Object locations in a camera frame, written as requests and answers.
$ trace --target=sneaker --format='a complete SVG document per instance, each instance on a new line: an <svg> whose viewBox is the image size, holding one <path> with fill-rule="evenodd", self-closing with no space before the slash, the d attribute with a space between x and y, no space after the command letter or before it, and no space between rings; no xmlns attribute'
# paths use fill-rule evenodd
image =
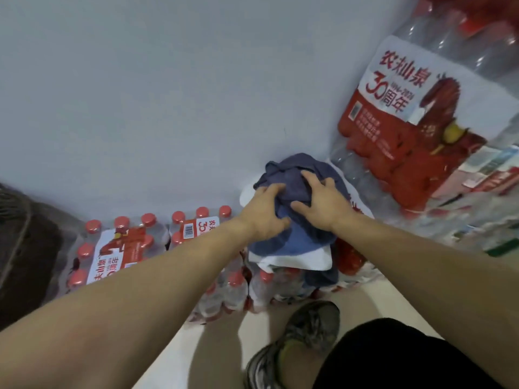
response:
<svg viewBox="0 0 519 389"><path fill-rule="evenodd" d="M246 389L284 389L278 379L278 355L287 341L300 341L317 351L332 349L340 327L339 308L330 301L318 300L297 310L285 332L274 344L264 347L247 364Z"/></svg>

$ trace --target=white floor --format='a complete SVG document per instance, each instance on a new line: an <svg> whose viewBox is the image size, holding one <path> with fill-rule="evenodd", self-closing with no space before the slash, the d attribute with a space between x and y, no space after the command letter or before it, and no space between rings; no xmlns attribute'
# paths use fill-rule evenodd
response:
<svg viewBox="0 0 519 389"><path fill-rule="evenodd" d="M341 309L341 333L391 317L438 336L387 280L330 295ZM262 314L225 316L204 326L184 326L134 389L242 388L242 371L263 346L281 335L299 306L276 306Z"/></svg>

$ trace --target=forearm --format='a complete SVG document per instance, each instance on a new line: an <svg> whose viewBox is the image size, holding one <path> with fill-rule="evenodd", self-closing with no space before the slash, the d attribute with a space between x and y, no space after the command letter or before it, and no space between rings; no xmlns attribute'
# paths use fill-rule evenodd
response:
<svg viewBox="0 0 519 389"><path fill-rule="evenodd" d="M519 273L366 216L333 229L380 269L446 340L505 385L517 385Z"/></svg>
<svg viewBox="0 0 519 389"><path fill-rule="evenodd" d="M0 333L0 386L133 386L249 238L231 220L28 315Z"/></svg>

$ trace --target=hand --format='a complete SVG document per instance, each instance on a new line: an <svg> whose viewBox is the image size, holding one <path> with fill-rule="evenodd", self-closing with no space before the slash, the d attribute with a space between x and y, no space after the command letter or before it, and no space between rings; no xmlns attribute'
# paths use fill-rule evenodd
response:
<svg viewBox="0 0 519 389"><path fill-rule="evenodd" d="M291 207L305 216L314 227L331 232L340 219L356 214L350 203L335 188L331 177L325 179L323 185L314 173L302 170L301 174L312 189L311 207L302 202L292 202Z"/></svg>
<svg viewBox="0 0 519 389"><path fill-rule="evenodd" d="M251 232L250 243L270 239L290 227L289 217L279 219L274 211L274 198L284 189L285 184L280 183L259 187L237 216Z"/></svg>

